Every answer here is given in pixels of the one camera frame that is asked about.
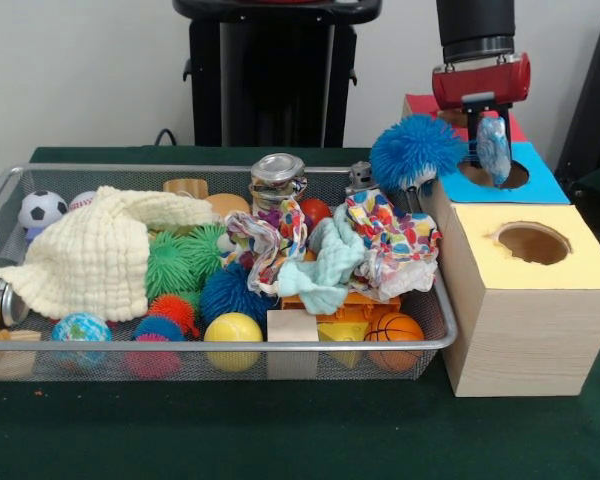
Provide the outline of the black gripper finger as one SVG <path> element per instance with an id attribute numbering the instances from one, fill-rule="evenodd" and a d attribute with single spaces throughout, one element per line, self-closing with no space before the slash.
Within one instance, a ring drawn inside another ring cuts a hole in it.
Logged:
<path id="1" fill-rule="evenodd" d="M 482 111 L 475 107 L 467 107 L 465 113 L 467 116 L 468 144 L 470 146 L 475 146 L 478 126 L 482 119 Z"/>
<path id="2" fill-rule="evenodd" d="M 510 117 L 509 117 L 509 104 L 500 105 L 498 107 L 498 116 L 500 123 L 499 133 L 499 162 L 502 165 L 510 165 L 512 154 L 510 145 Z"/>

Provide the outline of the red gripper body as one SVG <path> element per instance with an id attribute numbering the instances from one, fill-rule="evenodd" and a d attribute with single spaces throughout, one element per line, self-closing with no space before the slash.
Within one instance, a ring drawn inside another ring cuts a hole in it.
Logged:
<path id="1" fill-rule="evenodd" d="M 432 72 L 432 89 L 442 110 L 492 100 L 498 105 L 524 101 L 529 93 L 531 64 L 526 52 L 478 61 L 439 65 Z"/>

